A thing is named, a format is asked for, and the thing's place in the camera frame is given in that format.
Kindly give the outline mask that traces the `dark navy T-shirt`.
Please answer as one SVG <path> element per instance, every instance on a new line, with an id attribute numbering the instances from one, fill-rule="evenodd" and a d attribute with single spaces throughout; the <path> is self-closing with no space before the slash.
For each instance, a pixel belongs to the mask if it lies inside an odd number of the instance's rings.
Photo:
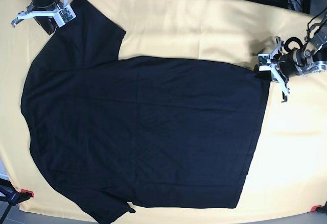
<path id="1" fill-rule="evenodd" d="M 98 223 L 130 204 L 237 206 L 270 80 L 223 62 L 119 60 L 125 31 L 87 0 L 33 60 L 21 97 L 50 186 Z"/>

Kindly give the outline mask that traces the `red-black clamp right corner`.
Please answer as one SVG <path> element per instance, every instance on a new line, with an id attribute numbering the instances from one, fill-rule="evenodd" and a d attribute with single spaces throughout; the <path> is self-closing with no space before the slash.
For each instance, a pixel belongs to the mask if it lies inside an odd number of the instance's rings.
<path id="1" fill-rule="evenodd" d="M 323 206 L 322 205 L 313 206 L 311 208 L 311 212 L 327 214 L 327 202 Z"/>

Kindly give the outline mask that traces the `red-black clamp corner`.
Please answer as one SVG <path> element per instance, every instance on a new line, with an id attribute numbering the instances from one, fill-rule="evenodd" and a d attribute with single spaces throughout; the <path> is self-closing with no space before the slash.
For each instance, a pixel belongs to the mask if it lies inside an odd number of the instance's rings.
<path id="1" fill-rule="evenodd" d="M 311 212 L 327 214 L 327 202 L 323 206 L 322 205 L 313 206 L 311 208 Z"/>
<path id="2" fill-rule="evenodd" d="M 17 205 L 34 197 L 31 191 L 17 192 L 15 189 L 6 190 L 1 187 L 1 202 L 7 202 L 9 205 Z"/>

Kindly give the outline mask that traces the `red-black clamp left corner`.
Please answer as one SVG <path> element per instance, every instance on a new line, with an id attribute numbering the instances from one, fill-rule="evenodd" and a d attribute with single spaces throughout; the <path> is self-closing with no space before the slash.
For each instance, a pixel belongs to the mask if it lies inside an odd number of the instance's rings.
<path id="1" fill-rule="evenodd" d="M 9 205 L 17 205 L 34 197 L 31 191 L 17 192 L 15 189 L 6 190 L 1 187 L 1 202 L 7 202 Z"/>

